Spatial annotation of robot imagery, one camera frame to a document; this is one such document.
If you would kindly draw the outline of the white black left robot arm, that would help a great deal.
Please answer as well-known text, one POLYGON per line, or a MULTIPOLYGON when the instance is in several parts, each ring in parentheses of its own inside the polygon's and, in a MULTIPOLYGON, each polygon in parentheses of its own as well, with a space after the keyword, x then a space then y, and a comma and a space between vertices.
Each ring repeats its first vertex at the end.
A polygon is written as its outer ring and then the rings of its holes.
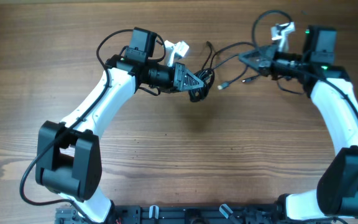
POLYGON ((100 61, 102 77, 85 100, 59 123, 46 121, 39 130, 37 156, 30 164, 35 181, 70 203, 85 223, 121 223, 114 203, 99 187, 102 165, 99 140, 121 106, 143 84, 161 93, 191 91, 203 81, 176 58, 189 46, 171 43, 135 27, 130 44, 100 61))

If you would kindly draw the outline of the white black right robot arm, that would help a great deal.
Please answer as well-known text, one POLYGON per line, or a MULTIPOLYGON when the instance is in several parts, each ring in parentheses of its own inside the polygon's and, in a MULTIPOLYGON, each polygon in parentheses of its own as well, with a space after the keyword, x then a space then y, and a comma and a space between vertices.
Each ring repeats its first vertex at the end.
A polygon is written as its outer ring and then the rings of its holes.
POLYGON ((239 61, 273 80, 296 79, 317 107, 332 139, 335 158, 316 189, 280 197, 281 220, 358 218, 358 102, 344 67, 334 65, 337 31, 309 26, 303 53, 288 53, 294 24, 272 27, 271 45, 239 54, 239 61))

